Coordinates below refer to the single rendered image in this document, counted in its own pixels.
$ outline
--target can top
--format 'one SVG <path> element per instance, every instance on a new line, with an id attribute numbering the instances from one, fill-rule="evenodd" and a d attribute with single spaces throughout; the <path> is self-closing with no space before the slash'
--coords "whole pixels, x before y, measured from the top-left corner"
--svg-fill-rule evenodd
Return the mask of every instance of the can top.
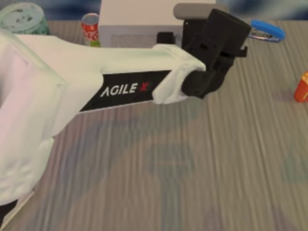
<path id="1" fill-rule="evenodd" d="M 14 3 L 0 11 L 0 27 L 22 32 L 39 24 L 44 17 L 44 11 L 36 4 Z"/>
<path id="2" fill-rule="evenodd" d="M 99 18 L 99 15 L 96 13 L 88 13 L 82 17 L 81 22 L 86 25 L 92 26 L 98 24 Z"/>

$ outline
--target green object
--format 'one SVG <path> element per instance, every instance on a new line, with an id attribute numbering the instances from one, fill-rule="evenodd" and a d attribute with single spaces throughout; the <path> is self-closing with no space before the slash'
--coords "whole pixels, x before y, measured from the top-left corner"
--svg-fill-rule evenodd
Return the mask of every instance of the green object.
<path id="1" fill-rule="evenodd" d="M 28 2 L 3 8 L 0 11 L 0 27 L 15 34 L 50 35 L 44 11 Z"/>
<path id="2" fill-rule="evenodd" d="M 101 43 L 99 41 L 91 41 L 90 47 L 101 47 Z"/>

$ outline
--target wooden table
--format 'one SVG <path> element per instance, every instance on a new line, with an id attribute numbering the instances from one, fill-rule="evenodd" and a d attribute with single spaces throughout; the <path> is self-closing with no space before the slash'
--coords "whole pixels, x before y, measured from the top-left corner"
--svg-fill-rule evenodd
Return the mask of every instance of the wooden table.
<path id="1" fill-rule="evenodd" d="M 248 57 L 204 100 L 77 116 L 5 230 L 308 230 L 308 104 L 293 100 L 308 22 L 273 23 L 286 40 L 248 39 Z M 82 43 L 78 22 L 50 26 Z"/>

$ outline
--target white robotic arm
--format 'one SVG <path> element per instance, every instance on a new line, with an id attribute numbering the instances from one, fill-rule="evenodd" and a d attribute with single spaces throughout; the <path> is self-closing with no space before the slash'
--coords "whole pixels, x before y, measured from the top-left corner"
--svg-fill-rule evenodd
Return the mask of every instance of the white robotic arm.
<path id="1" fill-rule="evenodd" d="M 75 115 L 146 101 L 203 98 L 221 85 L 250 29 L 213 10 L 184 50 L 167 44 L 89 48 L 53 36 L 1 31 L 0 207 L 35 186 L 53 138 Z"/>

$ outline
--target agile x logo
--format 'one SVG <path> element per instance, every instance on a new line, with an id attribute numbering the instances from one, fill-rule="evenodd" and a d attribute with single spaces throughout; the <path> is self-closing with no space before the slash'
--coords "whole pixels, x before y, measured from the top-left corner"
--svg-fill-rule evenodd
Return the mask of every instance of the agile x logo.
<path id="1" fill-rule="evenodd" d="M 132 83 L 132 84 L 113 85 L 112 87 L 107 86 L 102 92 L 100 97 L 134 94 L 137 92 L 147 92 L 149 85 L 150 83 L 147 81 L 141 84 Z"/>

